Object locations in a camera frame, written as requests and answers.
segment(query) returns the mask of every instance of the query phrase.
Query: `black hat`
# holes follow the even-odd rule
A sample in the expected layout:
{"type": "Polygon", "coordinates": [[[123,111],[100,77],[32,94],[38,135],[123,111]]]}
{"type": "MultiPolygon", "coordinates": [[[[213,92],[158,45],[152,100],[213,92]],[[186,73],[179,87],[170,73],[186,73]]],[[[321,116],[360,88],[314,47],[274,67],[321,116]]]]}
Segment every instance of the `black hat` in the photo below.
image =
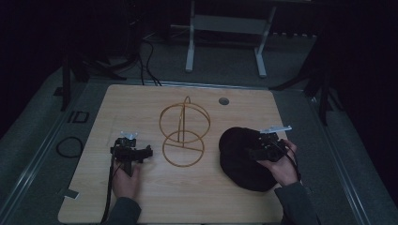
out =
{"type": "Polygon", "coordinates": [[[241,188],[268,191],[277,182],[271,172],[255,160],[249,159],[248,149],[260,149],[260,132],[231,127],[220,137],[220,165],[222,170],[241,188]]]}

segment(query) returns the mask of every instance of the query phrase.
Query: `dark sleeve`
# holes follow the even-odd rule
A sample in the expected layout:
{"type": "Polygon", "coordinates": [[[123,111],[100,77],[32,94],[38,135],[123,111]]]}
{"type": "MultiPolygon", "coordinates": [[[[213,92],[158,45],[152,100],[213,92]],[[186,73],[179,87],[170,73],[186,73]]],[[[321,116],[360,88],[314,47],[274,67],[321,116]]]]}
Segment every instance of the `dark sleeve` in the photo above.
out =
{"type": "Polygon", "coordinates": [[[318,217],[307,190],[300,183],[275,189],[283,208],[282,225],[318,225],[318,217]]]}
{"type": "Polygon", "coordinates": [[[118,198],[112,209],[108,220],[103,223],[106,225],[132,225],[137,224],[138,217],[141,214],[141,208],[138,203],[129,198],[118,198]]]}

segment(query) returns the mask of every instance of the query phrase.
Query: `gray carpet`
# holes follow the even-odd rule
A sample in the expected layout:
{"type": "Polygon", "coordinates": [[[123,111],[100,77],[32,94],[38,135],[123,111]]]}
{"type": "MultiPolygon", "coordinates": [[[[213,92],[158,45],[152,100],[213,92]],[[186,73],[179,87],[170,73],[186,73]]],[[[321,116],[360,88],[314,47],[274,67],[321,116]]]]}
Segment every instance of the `gray carpet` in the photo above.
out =
{"type": "MultiPolygon", "coordinates": [[[[165,85],[184,82],[266,89],[296,76],[312,44],[314,40],[305,37],[271,37],[264,53],[268,70],[265,79],[258,78],[253,50],[249,48],[198,45],[193,72],[185,73],[187,46],[155,43],[149,65],[165,85]]],[[[149,50],[149,45],[143,45],[145,60],[149,50]]],[[[111,83],[140,84],[139,74],[139,68],[132,67],[120,72],[129,78],[126,82],[94,75],[87,84],[74,82],[75,100],[66,112],[59,111],[61,98],[53,97],[55,87],[61,85],[60,71],[49,77],[0,142],[2,205],[7,203],[20,174],[36,152],[47,149],[38,173],[33,174],[30,188],[21,193],[21,202],[11,212],[8,224],[60,224],[57,214],[63,199],[59,192],[68,187],[78,159],[57,155],[56,144],[68,136],[79,137],[85,143],[107,86],[111,83]],[[72,111],[89,112],[87,123],[68,123],[72,111]]],[[[305,82],[274,92],[274,96],[283,122],[294,128],[287,136],[299,147],[302,181],[311,188],[312,201],[322,224],[397,224],[397,209],[345,113],[328,112],[329,126],[322,126],[316,116],[317,103],[300,91],[303,85],[305,82]],[[357,194],[360,202],[353,200],[352,193],[357,194]]],[[[62,147],[69,154],[79,151],[74,141],[67,141],[62,147]]]]}

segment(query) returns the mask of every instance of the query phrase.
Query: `metal stand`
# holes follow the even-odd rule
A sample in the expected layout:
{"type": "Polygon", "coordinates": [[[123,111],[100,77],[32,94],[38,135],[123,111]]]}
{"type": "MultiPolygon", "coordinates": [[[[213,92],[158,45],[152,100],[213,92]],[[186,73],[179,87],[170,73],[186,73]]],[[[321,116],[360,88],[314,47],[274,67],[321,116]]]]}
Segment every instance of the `metal stand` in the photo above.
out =
{"type": "Polygon", "coordinates": [[[193,58],[195,51],[194,32],[195,30],[231,32],[241,34],[261,35],[262,40],[258,47],[254,48],[260,77],[266,77],[263,50],[269,34],[269,28],[275,15],[276,7],[272,7],[267,20],[219,17],[195,14],[195,1],[191,0],[191,24],[190,24],[190,45],[188,47],[187,64],[185,70],[193,71],[193,58]]]}

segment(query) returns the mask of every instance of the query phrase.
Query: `person's right hand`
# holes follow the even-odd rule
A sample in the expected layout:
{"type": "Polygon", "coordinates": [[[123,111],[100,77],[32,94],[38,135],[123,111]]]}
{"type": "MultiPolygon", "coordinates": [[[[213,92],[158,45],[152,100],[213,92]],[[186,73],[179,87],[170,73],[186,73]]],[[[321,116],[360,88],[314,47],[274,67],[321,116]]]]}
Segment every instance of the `person's right hand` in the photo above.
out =
{"type": "MultiPolygon", "coordinates": [[[[287,145],[287,147],[291,150],[291,151],[288,150],[287,155],[294,160],[294,153],[296,153],[298,148],[288,140],[283,140],[283,141],[287,145]]],[[[296,174],[295,167],[292,165],[292,163],[287,157],[282,157],[277,162],[271,162],[269,160],[260,160],[257,162],[267,167],[271,171],[275,180],[282,187],[296,183],[299,180],[296,174]]]]}
{"type": "Polygon", "coordinates": [[[141,165],[136,164],[130,177],[122,169],[118,168],[116,163],[114,164],[112,187],[117,198],[126,197],[135,200],[140,186],[140,172],[141,165]]]}

